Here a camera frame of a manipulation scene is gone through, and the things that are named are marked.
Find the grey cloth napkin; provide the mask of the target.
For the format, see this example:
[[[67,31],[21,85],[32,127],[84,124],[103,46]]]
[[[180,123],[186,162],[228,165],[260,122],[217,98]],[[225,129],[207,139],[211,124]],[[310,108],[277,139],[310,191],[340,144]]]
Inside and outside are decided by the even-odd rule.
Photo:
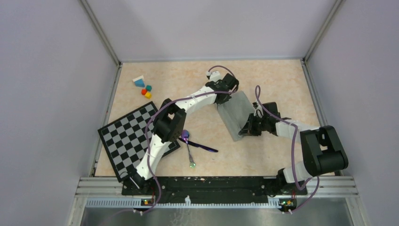
[[[250,114],[255,112],[252,103],[243,91],[231,94],[227,102],[216,105],[216,109],[234,142],[243,138],[239,132],[244,128]]]

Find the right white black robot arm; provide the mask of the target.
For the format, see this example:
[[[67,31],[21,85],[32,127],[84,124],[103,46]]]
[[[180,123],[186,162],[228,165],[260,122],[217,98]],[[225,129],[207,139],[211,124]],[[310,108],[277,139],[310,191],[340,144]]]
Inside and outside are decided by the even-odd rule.
[[[349,161],[341,140],[333,126],[313,127],[282,118],[277,103],[253,103],[251,113],[239,132],[242,136],[260,136],[267,131],[277,137],[286,137],[300,143],[302,161],[291,161],[291,167],[278,171],[272,187],[282,194],[290,193],[300,182],[316,176],[346,169]]]

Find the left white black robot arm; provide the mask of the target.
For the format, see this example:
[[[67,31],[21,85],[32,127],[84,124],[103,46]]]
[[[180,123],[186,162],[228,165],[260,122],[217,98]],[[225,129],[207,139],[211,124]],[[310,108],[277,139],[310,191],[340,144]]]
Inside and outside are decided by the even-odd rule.
[[[220,80],[210,80],[198,91],[184,98],[164,100],[162,107],[149,121],[154,126],[151,139],[147,141],[143,159],[130,177],[137,193],[143,195],[150,191],[149,179],[155,178],[154,172],[166,148],[181,136],[186,117],[204,106],[226,103],[238,87],[239,81],[228,73]]]

